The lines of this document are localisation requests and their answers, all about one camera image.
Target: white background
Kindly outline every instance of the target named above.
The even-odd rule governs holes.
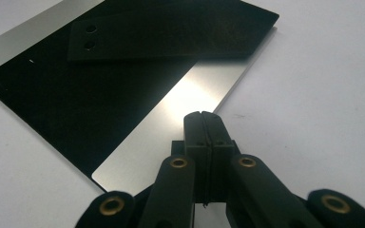
[[[0,0],[0,35],[59,2]],[[278,13],[278,30],[218,114],[294,193],[331,188],[365,206],[365,1],[251,3]],[[0,227],[72,227],[101,193],[0,102]],[[227,227],[212,213],[223,208],[197,227]]]

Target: silver metal plate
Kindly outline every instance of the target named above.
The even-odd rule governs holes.
[[[151,185],[162,161],[170,155],[171,142],[183,139],[183,117],[194,111],[215,111],[254,59],[197,62],[92,178],[106,191],[132,195]]]

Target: black mechanical arm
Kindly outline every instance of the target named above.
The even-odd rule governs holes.
[[[292,194],[262,160],[241,154],[218,115],[194,112],[183,124],[184,141],[172,143],[152,186],[102,194],[76,227],[188,228],[195,203],[211,202],[226,203],[234,228],[365,227],[365,209],[343,194]]]

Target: black panel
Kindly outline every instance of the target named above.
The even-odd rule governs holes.
[[[251,54],[278,16],[240,1],[184,1],[75,22],[68,59]]]
[[[107,0],[75,21],[169,2]],[[0,66],[0,100],[90,177],[198,58],[71,64],[71,23]]]

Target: screw hole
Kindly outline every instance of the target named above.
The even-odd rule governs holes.
[[[90,25],[90,26],[86,27],[86,32],[87,32],[87,33],[93,33],[93,32],[95,32],[96,30],[97,30],[97,27],[96,27],[96,26],[94,26],[94,25]]]
[[[124,209],[125,203],[120,197],[107,198],[100,204],[100,213],[104,216],[113,216]]]
[[[257,165],[256,161],[255,161],[255,160],[253,160],[253,159],[250,159],[250,158],[240,158],[240,159],[239,159],[239,164],[240,164],[241,166],[248,167],[248,168],[250,168],[250,167],[253,167],[253,166],[256,166],[256,165]]]
[[[188,162],[184,159],[174,159],[173,161],[171,161],[171,166],[173,166],[174,168],[183,168],[186,167],[186,165],[188,164]]]
[[[347,214],[351,211],[351,207],[349,206],[349,204],[339,197],[324,195],[322,196],[321,200],[322,204],[324,204],[326,208],[330,209],[333,212]]]
[[[86,50],[92,50],[94,47],[96,47],[96,43],[94,41],[88,41],[85,43]]]

